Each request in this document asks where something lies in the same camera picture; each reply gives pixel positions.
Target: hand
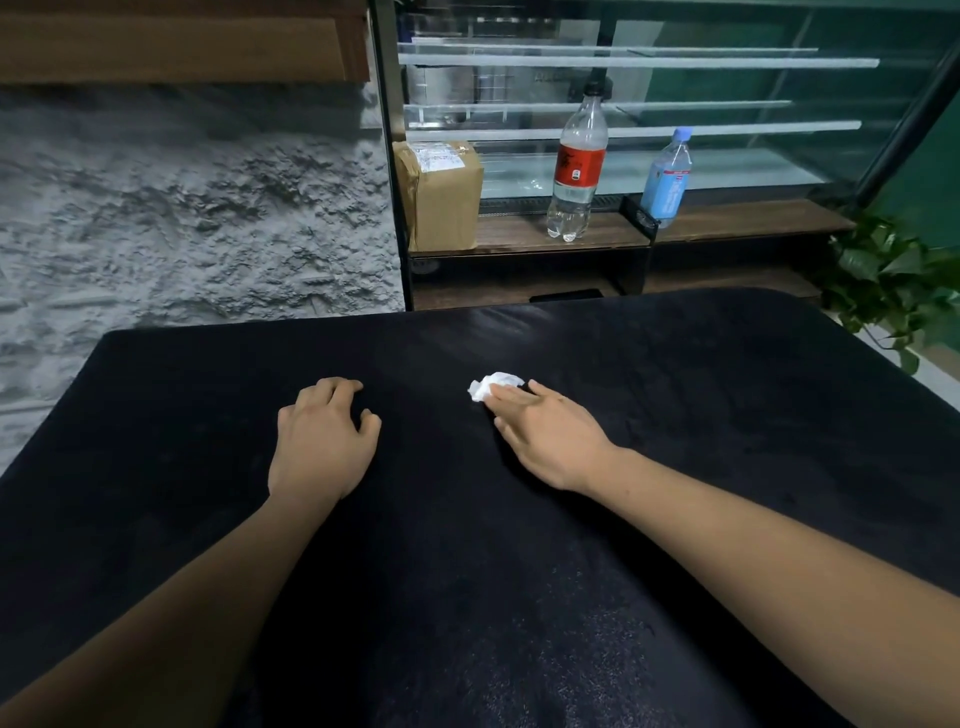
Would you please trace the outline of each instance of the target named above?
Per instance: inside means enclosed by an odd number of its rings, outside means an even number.
[[[365,409],[357,431],[350,418],[355,379],[335,376],[300,390],[276,416],[276,452],[267,487],[271,497],[332,507],[364,476],[380,435],[380,418]]]
[[[493,424],[524,468],[554,488],[587,495],[598,464],[616,446],[579,404],[533,379],[528,386],[533,394],[491,385],[484,404],[496,415]]]

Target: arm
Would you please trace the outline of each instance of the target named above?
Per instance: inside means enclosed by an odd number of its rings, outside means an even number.
[[[486,402],[527,470],[643,531],[853,723],[960,724],[960,598],[617,448],[579,404],[529,386]]]
[[[380,420],[321,379],[277,416],[270,496],[246,521],[0,707],[0,725],[212,726],[314,532],[360,482]]]

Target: left hand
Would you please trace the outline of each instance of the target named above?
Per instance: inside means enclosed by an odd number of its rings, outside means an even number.
[[[359,431],[353,426],[350,405],[361,389],[356,379],[321,379],[277,413],[276,452],[267,478],[271,497],[332,506],[357,486],[381,426],[369,409],[360,415]]]

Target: right hand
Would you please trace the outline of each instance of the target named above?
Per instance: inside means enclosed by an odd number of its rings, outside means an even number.
[[[597,468],[617,450],[587,410],[533,379],[529,392],[491,385],[484,404],[520,463],[547,485],[588,495]]]

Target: metal frame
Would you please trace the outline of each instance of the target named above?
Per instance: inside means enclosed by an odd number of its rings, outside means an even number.
[[[407,223],[400,199],[399,183],[396,180],[393,143],[406,139],[403,122],[403,81],[400,78],[399,53],[396,48],[396,12],[394,0],[370,1],[370,37],[376,69],[377,92],[380,96],[380,113],[383,128],[389,131],[387,144],[387,170],[390,177],[390,200],[394,209],[396,251],[400,260],[400,280],[403,285],[403,307],[414,309],[411,290],[410,256],[407,254]]]
[[[912,155],[960,91],[960,41],[944,56],[933,73],[926,93],[901,119],[886,146],[857,183],[853,201],[863,209],[870,205]]]

